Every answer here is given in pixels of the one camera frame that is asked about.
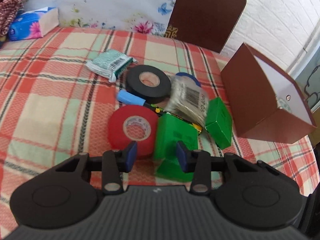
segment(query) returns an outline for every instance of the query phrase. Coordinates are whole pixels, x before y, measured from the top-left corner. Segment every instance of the brown chair back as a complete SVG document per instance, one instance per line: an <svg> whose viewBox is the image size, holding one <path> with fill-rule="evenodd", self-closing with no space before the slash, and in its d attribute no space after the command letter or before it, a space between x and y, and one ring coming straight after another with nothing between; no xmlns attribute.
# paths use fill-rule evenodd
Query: brown chair back
<svg viewBox="0 0 320 240"><path fill-rule="evenodd" d="M176 0L166 37L221 52L245 5L246 0Z"/></svg>

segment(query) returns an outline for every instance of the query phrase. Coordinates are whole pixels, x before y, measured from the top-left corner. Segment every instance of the floral backdrop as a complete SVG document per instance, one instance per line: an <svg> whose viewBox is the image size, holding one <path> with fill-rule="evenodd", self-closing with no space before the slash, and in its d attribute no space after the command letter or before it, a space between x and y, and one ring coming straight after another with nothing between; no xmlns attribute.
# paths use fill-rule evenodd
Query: floral backdrop
<svg viewBox="0 0 320 240"><path fill-rule="evenodd" d="M163 35L176 0L29 0L25 10L59 8L61 26Z"/></svg>

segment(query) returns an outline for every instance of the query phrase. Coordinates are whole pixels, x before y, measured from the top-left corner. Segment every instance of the green packet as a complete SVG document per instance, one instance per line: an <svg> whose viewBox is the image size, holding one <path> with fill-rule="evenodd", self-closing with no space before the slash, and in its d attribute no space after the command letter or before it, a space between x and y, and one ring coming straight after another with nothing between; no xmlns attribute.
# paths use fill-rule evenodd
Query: green packet
<svg viewBox="0 0 320 240"><path fill-rule="evenodd" d="M116 82L121 73L132 62L134 58L128 57L114 49L108 49L93 60L88 60L86 66L94 73L109 79L109 82Z"/></svg>

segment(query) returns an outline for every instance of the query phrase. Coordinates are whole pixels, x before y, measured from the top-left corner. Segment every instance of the pink flower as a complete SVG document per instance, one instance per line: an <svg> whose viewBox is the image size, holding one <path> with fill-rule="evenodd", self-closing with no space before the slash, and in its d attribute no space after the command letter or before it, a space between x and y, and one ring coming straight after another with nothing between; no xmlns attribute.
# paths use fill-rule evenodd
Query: pink flower
<svg viewBox="0 0 320 240"><path fill-rule="evenodd" d="M39 22L33 22L29 30L30 30L30 35L27 37L27 39L36 39L36 38L42 37Z"/></svg>
<svg viewBox="0 0 320 240"><path fill-rule="evenodd" d="M146 21L145 23L139 23L133 27L133 30L137 33L151 33L153 29L153 23Z"/></svg>

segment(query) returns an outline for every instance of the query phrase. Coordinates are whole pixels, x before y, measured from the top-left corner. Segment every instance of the plaid tablecloth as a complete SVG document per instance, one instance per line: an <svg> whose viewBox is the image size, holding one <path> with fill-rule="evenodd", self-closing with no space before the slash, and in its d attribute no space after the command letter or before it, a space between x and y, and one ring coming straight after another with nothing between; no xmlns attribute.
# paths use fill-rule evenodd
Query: plaid tablecloth
<svg viewBox="0 0 320 240"><path fill-rule="evenodd" d="M210 98L220 96L229 108L219 66L227 59L180 41L97 29L55 28L44 38L8 42L0 49L0 232L4 237L16 227L9 208L12 192L33 176L71 155L101 155L110 149L106 126L119 108L116 93L124 75L110 84L90 72L84 63L112 48L134 57L139 64L155 66L168 75L194 74ZM232 146L220 150L206 134L199 148L215 156L233 152L256 162L263 160L294 178L304 195L319 182L318 168L307 137L292 145L248 140L233 135ZM124 174L124 185L176 184L154 176L151 160L135 163ZM215 187L219 173L212 173ZM92 181L100 186L100 174Z"/></svg>

